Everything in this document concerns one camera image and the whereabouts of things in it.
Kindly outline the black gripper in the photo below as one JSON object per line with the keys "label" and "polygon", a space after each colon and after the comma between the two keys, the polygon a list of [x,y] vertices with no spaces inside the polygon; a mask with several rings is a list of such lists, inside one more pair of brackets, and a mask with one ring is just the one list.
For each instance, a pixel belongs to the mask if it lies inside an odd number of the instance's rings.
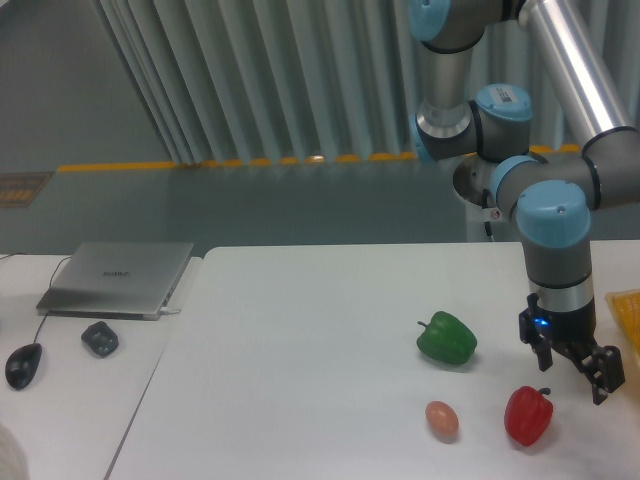
{"label": "black gripper", "polygon": [[612,345],[598,345],[595,338],[595,301],[577,310],[556,312],[543,309],[539,296],[530,293],[527,307],[518,316],[520,341],[531,347],[538,368],[553,365],[552,353],[572,360],[591,385],[592,401],[602,404],[625,382],[621,352]]}

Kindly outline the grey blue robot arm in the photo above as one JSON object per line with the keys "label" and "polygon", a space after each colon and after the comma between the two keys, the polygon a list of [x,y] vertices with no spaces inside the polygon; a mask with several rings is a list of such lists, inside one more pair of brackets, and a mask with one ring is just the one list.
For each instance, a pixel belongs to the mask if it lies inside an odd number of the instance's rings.
{"label": "grey blue robot arm", "polygon": [[[530,293],[521,341],[541,370],[554,354],[589,381],[595,404],[625,380],[621,353],[601,346],[589,232],[594,211],[639,199],[639,133],[571,1],[412,1],[412,36],[435,57],[430,93],[409,121],[420,159],[473,153],[491,170],[479,183],[520,235]],[[531,103],[509,84],[465,96],[472,48],[485,29],[514,21],[537,46],[581,152],[548,162],[529,151]]]}

